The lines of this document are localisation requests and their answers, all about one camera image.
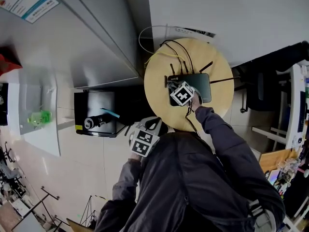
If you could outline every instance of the green object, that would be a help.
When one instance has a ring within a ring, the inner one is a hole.
[[[28,123],[34,126],[40,126],[48,124],[52,121],[52,113],[49,111],[41,110],[40,112],[35,112],[31,114],[28,118]]]

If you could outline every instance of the person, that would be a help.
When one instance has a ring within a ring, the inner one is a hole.
[[[195,133],[160,137],[147,158],[123,165],[95,232],[275,232],[285,208],[248,144],[195,94],[192,110],[215,155]],[[136,187],[140,181],[137,202]]]

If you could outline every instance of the black chair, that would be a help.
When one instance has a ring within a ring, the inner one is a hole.
[[[304,59],[309,61],[307,41],[287,46],[234,67],[243,83],[234,90],[247,90],[246,108],[242,107],[240,111],[245,113],[249,108],[256,111],[277,110],[281,98],[279,81],[285,79],[286,75],[278,76],[276,71],[284,72]]]

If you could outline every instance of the wooden tabletop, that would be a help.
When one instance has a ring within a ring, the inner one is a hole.
[[[199,73],[205,65],[213,61],[203,73],[208,73],[210,81],[221,80],[233,77],[230,66],[223,55],[207,42],[192,38],[176,40],[182,44],[190,54],[195,73]],[[185,59],[189,73],[192,73],[190,60],[184,51],[175,42],[168,42],[179,56]],[[175,54],[168,46],[162,45],[157,52]],[[170,64],[173,64],[176,74],[180,74],[180,63],[177,58],[163,54],[153,56],[146,68],[144,86],[147,101],[154,113],[161,117],[167,125],[181,130],[193,131],[190,123],[185,119],[187,106],[171,106],[169,103],[169,91],[164,87],[164,76],[173,75]],[[213,107],[215,113],[223,117],[228,111],[234,95],[234,80],[211,84],[211,102],[203,103],[203,106]],[[196,120],[195,114],[188,117],[198,131],[202,130],[200,123]]]

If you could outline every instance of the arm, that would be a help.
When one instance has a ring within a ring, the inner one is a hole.
[[[131,156],[123,165],[119,180],[112,189],[112,200],[103,206],[95,232],[118,232],[124,227],[136,206],[136,186],[140,170],[138,156]]]
[[[212,108],[199,107],[196,118],[205,133],[210,134],[216,155],[240,194],[249,200],[258,200],[263,209],[270,211],[278,228],[285,214],[282,198],[266,180],[250,147],[230,125],[214,113]]]

